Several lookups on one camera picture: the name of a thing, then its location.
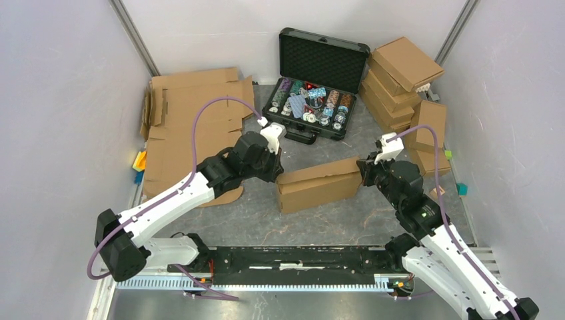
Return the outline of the wooden letter block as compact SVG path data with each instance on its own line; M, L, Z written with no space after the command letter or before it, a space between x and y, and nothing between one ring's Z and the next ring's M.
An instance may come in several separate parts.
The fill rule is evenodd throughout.
M445 194L445 190L441 186L439 188L435 187L429 192L429 195L434 200L439 200L439 196L444 194Z

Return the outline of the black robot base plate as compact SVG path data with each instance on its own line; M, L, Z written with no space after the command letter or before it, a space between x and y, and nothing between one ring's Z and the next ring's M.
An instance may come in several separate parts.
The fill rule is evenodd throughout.
M399 274L383 247L216 247L186 267L215 285L369 285Z

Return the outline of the stacked folded cardboard boxes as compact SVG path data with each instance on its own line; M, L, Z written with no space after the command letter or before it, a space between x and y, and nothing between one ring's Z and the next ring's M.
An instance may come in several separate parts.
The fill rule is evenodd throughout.
M405 91L373 57L359 95L382 130L402 132L410 127L414 108L422 101L415 92Z

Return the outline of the teal toy cube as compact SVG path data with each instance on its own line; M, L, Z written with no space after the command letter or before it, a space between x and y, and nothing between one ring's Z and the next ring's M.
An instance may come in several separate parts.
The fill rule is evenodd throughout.
M468 186L465 183L456 183L456 190L460 197L467 196Z

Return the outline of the flat cardboard sheet stack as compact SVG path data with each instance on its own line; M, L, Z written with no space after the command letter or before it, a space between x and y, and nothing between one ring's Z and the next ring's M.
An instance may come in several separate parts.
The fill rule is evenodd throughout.
M253 113L252 77L237 67L151 79L141 135L147 141L143 194L151 199L187 176L193 163L231 147Z

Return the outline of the black poker chip case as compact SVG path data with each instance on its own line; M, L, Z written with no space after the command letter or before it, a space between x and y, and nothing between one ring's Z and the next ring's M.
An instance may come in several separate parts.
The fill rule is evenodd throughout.
M279 74L262 109L284 125L286 138L311 145L344 139L370 48L286 27L279 33Z

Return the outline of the yellow orange toy block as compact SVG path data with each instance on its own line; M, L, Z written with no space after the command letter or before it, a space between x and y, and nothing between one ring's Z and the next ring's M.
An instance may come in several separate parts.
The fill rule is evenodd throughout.
M137 172L142 172L146 168L147 152L140 151L137 153L135 160L133 161L132 168Z

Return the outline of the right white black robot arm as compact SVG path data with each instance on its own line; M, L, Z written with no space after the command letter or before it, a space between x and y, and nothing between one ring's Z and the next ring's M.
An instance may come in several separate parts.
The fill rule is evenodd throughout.
M440 205L423 191L417 165L408 161L356 162L362 185L375 186L395 209L405 232L389 241L385 264L424 281L461 319L535 319L539 307L519 298L484 266Z

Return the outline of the brown cardboard box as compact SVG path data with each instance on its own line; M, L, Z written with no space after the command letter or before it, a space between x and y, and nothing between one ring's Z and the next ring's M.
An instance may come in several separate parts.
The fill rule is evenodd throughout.
M358 160L358 157L350 157L279 175L280 212L296 213L354 197L362 181Z

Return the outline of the aluminium frame rail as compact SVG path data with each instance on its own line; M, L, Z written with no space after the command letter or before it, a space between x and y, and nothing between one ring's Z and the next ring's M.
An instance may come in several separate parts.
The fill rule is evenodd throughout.
M500 278L500 270L495 260L495 256L491 248L487 247L471 247L472 252L482 262L482 264L495 276Z

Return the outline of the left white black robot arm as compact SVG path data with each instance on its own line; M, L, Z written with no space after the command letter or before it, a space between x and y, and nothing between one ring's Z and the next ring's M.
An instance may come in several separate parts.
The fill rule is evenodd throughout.
M209 253L194 237L156 238L155 234L192 209L239 188L246 179L275 182L284 171L280 147L284 134L276 125L245 133L234 146L205 158L186 177L147 202L121 213L101 212L88 277L122 282L147 267L174 264L204 270Z

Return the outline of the white plastic connector piece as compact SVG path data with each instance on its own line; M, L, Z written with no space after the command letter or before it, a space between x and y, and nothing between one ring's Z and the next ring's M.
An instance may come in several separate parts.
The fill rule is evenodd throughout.
M422 99L426 99L427 101L431 101L434 103L440 102L439 95L432 91L430 83L427 83L425 85L422 85L421 87L416 88L415 92L418 93Z

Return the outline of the low folded cardboard box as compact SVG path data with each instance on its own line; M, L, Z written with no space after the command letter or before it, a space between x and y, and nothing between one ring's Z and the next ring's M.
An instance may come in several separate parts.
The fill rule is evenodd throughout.
M413 163L415 163L423 177L434 177L435 172L435 153L429 153L417 149L408 149L408 154ZM438 174L443 176L451 170L450 163L446 158L443 150L438 150Z

